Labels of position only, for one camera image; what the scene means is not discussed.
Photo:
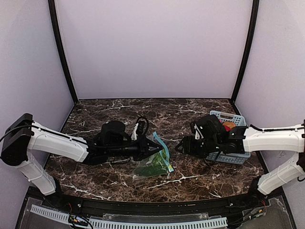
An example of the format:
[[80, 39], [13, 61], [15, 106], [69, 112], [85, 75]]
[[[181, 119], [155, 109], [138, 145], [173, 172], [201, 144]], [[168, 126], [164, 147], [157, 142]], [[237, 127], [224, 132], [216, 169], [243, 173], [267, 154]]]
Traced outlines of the clear zip top bag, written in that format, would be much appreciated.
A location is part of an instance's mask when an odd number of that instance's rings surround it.
[[132, 171], [132, 179], [134, 181], [168, 175], [174, 171], [170, 164], [170, 152], [165, 142], [158, 136], [157, 132], [153, 132], [149, 139], [161, 145], [162, 149], [138, 163], [137, 167]]

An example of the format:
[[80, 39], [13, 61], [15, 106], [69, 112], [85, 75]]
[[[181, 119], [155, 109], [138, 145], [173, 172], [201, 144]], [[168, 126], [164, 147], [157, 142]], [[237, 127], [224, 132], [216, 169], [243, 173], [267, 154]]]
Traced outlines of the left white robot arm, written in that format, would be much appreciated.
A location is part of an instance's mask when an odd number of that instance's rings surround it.
[[25, 113], [0, 139], [3, 143], [0, 158], [6, 165], [18, 169], [44, 196], [56, 196], [61, 193], [59, 182], [44, 170], [32, 150], [90, 166], [105, 163], [110, 157], [126, 156], [141, 161], [163, 148], [146, 136], [148, 127], [148, 120], [141, 116], [132, 134], [128, 134], [125, 124], [114, 120], [103, 124], [94, 138], [81, 138], [48, 129]]

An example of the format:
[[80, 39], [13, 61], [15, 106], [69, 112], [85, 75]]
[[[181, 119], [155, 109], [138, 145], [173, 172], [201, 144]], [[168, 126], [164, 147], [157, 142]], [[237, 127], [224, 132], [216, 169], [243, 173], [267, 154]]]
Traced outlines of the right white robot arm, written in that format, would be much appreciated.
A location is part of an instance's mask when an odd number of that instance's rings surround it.
[[280, 128], [237, 126], [228, 131], [214, 114], [190, 124], [192, 135], [185, 136], [176, 151], [199, 158], [210, 153], [243, 154], [255, 151], [291, 151], [294, 155], [273, 171], [255, 178], [249, 195], [264, 197], [275, 189], [305, 175], [305, 125]]

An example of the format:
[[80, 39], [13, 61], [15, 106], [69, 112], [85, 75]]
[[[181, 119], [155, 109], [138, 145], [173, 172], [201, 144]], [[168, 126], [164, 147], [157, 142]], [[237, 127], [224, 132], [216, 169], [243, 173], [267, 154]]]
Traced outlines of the green grapes bunch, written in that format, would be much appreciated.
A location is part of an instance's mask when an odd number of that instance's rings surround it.
[[163, 157], [160, 153], [156, 153], [150, 156], [150, 165], [154, 167], [162, 166], [163, 165]]

